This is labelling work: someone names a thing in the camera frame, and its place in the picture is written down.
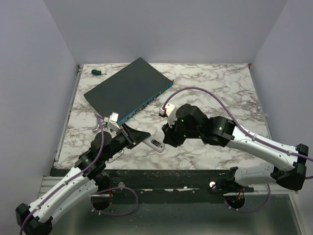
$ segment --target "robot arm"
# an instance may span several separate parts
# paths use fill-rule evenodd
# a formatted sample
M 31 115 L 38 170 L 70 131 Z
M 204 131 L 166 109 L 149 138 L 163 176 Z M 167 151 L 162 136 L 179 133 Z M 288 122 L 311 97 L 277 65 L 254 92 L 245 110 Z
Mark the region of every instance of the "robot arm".
M 31 204 L 22 203 L 16 208 L 17 222 L 20 226 L 29 216 L 24 227 L 27 235 L 48 235 L 52 230 L 52 224 L 83 198 L 110 188 L 110 179 L 103 169 L 106 167 L 106 161 L 123 148 L 132 149 L 144 142 L 157 152 L 164 150 L 163 142 L 150 133 L 132 129 L 125 124 L 118 126 L 116 121 L 117 114 L 113 113 L 108 121 L 108 127 L 116 132 L 116 136 L 112 138 L 109 132 L 104 132 L 103 150 L 89 170 L 82 173 L 99 152 L 101 133 L 95 136 L 90 149 L 79 156 L 75 166 L 51 190 Z
M 225 117 L 208 118 L 197 106 L 190 104 L 182 105 L 179 109 L 167 104 L 166 109 L 160 108 L 159 114 L 168 118 L 168 123 L 162 128 L 165 144 L 178 147 L 186 139 L 201 139 L 204 143 L 238 149 L 266 161 L 261 166 L 237 169 L 234 181 L 239 185 L 245 187 L 251 184 L 276 182 L 291 190 L 302 188 L 306 175 L 306 160 L 291 153 L 299 152 L 307 156 L 307 146 L 284 145 L 245 129 L 254 136 L 250 138 L 232 120 Z M 288 153 L 268 147 L 256 141 L 256 137 L 284 148 Z

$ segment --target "white marble tabletop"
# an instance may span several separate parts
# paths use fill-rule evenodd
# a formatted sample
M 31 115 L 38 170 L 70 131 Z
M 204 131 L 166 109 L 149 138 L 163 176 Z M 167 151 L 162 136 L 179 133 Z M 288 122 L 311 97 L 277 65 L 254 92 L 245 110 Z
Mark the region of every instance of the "white marble tabletop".
M 90 142 L 94 139 L 95 134 L 92 128 L 96 126 L 94 117 L 96 111 L 85 100 L 84 93 L 125 66 L 126 64 L 84 65 L 61 149 L 58 169 L 69 169 L 74 166 L 78 156 L 89 149 Z M 140 127 L 144 131 L 151 134 L 157 133 L 159 136 L 162 125 L 166 123 L 165 119 L 158 116 L 162 103 L 169 95 L 183 87 L 197 86 L 217 95 L 243 127 L 268 137 L 247 65 L 152 64 L 152 66 L 169 79 L 174 80 L 174 85 L 131 118 L 127 122 L 131 128 Z M 106 74 L 93 76 L 92 69 L 101 70 Z M 228 117 L 217 101 L 200 91 L 183 91 L 174 96 L 171 103 L 178 107 L 190 103 L 198 106 L 209 117 Z M 132 150 L 126 149 L 119 159 L 107 164 L 107 168 L 228 169 L 233 166 L 255 166 L 263 162 L 239 150 L 204 145 L 201 140 L 186 140 L 178 148 L 166 145 L 166 149 L 161 154 L 141 143 Z

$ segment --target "white wall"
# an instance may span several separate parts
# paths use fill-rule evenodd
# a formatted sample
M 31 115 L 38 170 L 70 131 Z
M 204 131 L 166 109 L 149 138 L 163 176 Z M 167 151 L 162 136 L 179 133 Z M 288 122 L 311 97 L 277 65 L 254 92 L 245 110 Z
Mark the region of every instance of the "white wall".
M 287 0 L 44 0 L 78 63 L 251 63 Z
M 252 64 L 252 78 L 276 141 L 303 143 L 313 156 L 313 1 L 289 0 Z M 308 163 L 313 175 L 313 164 Z M 300 200 L 313 217 L 313 181 Z
M 0 233 L 37 198 L 60 139 L 77 67 L 42 0 L 0 7 Z

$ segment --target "marble surface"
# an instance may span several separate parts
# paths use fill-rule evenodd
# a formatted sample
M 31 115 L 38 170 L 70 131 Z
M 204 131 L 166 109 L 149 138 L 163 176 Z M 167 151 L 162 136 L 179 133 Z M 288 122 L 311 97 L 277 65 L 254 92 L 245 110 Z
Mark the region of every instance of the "marble surface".
M 85 100 L 84 93 L 125 66 L 126 64 L 84 65 L 57 168 L 71 168 L 78 156 L 89 149 L 90 142 L 94 138 L 92 128 L 96 125 L 95 110 Z M 131 118 L 127 122 L 130 127 L 140 127 L 144 131 L 161 136 L 161 127 L 166 121 L 158 116 L 159 107 L 174 91 L 186 86 L 197 86 L 217 95 L 243 127 L 268 137 L 247 65 L 152 64 L 152 66 L 174 80 L 174 85 Z M 101 70 L 106 74 L 93 76 L 92 69 Z M 185 103 L 197 105 L 209 117 L 228 117 L 218 102 L 203 92 L 184 91 L 174 96 L 170 102 L 178 107 Z M 107 164 L 107 168 L 228 169 L 232 166 L 255 166 L 263 162 L 239 150 L 204 145 L 201 140 L 186 140 L 178 148 L 166 145 L 166 149 L 161 154 L 141 143 L 132 150 L 126 149 L 119 159 Z

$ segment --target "green screwdriver handle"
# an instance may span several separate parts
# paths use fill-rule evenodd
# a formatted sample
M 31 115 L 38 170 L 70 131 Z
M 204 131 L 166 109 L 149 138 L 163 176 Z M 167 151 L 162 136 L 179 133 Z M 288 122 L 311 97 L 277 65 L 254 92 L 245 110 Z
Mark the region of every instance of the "green screwdriver handle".
M 93 75 L 101 75 L 102 72 L 100 70 L 91 70 L 91 73 Z

